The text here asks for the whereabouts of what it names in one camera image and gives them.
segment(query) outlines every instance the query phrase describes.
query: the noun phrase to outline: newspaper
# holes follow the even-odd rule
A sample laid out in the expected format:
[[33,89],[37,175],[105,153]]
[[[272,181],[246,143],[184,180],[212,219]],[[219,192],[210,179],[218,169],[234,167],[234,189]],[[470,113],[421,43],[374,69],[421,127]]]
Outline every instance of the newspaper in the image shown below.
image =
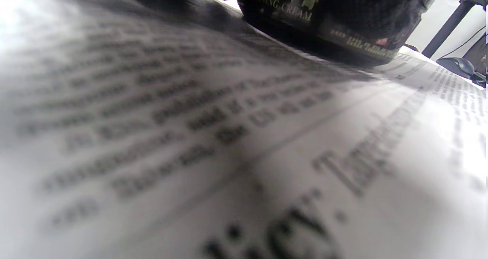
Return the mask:
[[2,258],[488,255],[484,90],[408,52],[305,58],[176,2],[2,17]]

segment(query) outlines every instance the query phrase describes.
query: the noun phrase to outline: computer mouse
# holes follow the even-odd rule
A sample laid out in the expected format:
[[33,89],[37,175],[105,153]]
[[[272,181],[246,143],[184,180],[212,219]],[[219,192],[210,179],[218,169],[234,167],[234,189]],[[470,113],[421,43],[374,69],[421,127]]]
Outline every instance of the computer mouse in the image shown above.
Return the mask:
[[473,64],[463,58],[441,58],[437,60],[437,63],[463,78],[470,79],[474,74]]

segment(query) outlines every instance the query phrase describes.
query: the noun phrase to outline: cable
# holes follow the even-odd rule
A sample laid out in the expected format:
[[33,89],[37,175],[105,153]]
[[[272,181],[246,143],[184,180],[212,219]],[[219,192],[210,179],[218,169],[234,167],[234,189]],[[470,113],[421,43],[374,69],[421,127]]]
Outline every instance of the cable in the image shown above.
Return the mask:
[[474,33],[473,36],[471,36],[471,38],[467,39],[467,41],[465,41],[462,45],[459,45],[455,50],[449,52],[448,54],[445,54],[444,56],[440,57],[439,59],[442,59],[446,56],[448,56],[449,54],[451,54],[452,52],[455,52],[456,50],[458,50],[459,48],[462,48],[463,45],[465,45],[467,42],[469,42],[472,38],[474,38],[474,36],[476,36],[481,30],[483,30],[483,28],[486,28],[486,26],[483,26],[482,28],[480,28],[478,31],[476,31],[476,33]]

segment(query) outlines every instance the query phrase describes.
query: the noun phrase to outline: black pole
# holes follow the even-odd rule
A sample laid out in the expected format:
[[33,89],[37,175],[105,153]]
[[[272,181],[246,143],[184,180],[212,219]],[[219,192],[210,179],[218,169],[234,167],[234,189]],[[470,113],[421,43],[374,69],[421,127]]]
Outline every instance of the black pole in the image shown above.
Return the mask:
[[453,30],[458,26],[458,24],[466,17],[466,14],[473,8],[474,2],[467,0],[462,1],[458,8],[453,12],[449,19],[444,23],[439,32],[432,38],[427,47],[423,50],[422,54],[427,58],[432,57],[432,55],[441,47],[446,38],[453,32]]

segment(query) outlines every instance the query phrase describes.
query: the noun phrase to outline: paper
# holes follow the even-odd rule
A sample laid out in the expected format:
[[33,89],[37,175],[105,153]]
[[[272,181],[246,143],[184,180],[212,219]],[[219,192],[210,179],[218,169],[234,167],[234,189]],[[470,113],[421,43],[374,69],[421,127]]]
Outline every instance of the paper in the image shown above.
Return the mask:
[[2,258],[485,255],[484,91],[226,18],[26,0],[2,21]]

